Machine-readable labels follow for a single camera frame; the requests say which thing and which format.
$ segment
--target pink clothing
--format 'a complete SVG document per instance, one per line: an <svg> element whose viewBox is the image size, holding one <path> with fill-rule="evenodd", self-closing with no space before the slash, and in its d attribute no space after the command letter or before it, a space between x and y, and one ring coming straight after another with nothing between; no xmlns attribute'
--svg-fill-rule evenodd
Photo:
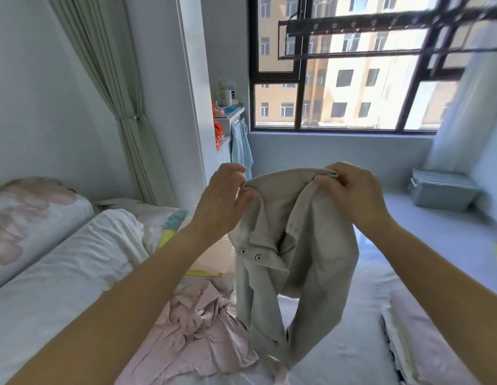
<svg viewBox="0 0 497 385"><path fill-rule="evenodd" d="M257 360L236 306L204 280L170 299L115 385L161 385L192 372L231 373Z"/></svg>

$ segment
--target storage bin lid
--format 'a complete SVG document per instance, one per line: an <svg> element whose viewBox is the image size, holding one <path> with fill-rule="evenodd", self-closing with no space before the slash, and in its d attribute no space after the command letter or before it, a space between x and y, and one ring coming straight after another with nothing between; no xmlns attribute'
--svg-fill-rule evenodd
<svg viewBox="0 0 497 385"><path fill-rule="evenodd" d="M413 170L413 178L420 184L432 184L439 186L455 186L478 190L475 181L461 173L450 173L446 171Z"/></svg>

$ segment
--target storage box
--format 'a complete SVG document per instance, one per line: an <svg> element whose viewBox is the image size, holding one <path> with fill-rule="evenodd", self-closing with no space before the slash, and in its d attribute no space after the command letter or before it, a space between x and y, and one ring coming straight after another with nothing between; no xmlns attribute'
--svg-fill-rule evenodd
<svg viewBox="0 0 497 385"><path fill-rule="evenodd" d="M467 209L480 192L465 174L416 169L407 189L419 207L453 211Z"/></svg>

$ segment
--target hand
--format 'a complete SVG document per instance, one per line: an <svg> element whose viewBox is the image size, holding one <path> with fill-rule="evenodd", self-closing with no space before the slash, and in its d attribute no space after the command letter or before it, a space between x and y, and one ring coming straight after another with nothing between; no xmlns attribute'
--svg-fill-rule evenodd
<svg viewBox="0 0 497 385"><path fill-rule="evenodd" d="M213 244L230 233L248 203L260 196L256 190L243 187L245 171L237 163L224 163L211 177L190 223L202 240Z"/></svg>
<svg viewBox="0 0 497 385"><path fill-rule="evenodd" d="M393 218L384 202L382 188L367 169L347 162L337 162L327 166L339 174L336 180L327 175L318 175L315 181L327 190L337 202L341 210L348 216L357 228L367 237Z"/></svg>

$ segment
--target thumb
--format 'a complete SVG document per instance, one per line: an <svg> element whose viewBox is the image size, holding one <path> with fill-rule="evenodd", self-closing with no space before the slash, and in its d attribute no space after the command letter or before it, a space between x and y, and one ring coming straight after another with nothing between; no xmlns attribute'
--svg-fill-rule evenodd
<svg viewBox="0 0 497 385"><path fill-rule="evenodd" d="M338 203L342 202L342 199L346 194L346 187L341 185L341 183L328 175L317 175L314 181L327 192L329 192L334 200Z"/></svg>
<svg viewBox="0 0 497 385"><path fill-rule="evenodd" d="M259 192L256 191L255 189L243 190L243 188L241 188L240 193L238 195L238 198L234 202L234 211L236 212L236 215L241 218L241 215L245 211L245 208L250 203L250 201L252 201L260 196L261 195L259 194Z"/></svg>

